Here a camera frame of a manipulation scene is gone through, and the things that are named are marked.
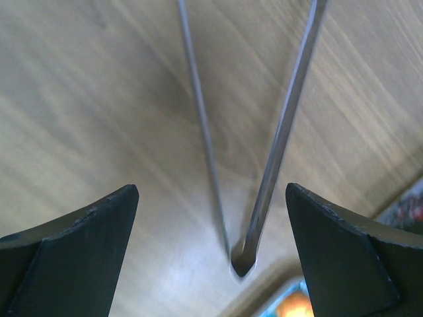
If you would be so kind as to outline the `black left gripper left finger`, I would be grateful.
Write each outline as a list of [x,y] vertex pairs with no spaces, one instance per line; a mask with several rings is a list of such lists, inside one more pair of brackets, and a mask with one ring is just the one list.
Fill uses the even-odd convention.
[[1,238],[2,316],[108,316],[138,204],[128,184]]

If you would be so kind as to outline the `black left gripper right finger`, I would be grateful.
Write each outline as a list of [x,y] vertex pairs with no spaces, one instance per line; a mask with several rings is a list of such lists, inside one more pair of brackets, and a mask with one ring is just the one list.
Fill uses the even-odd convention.
[[286,205],[315,316],[421,316],[422,237],[296,183]]

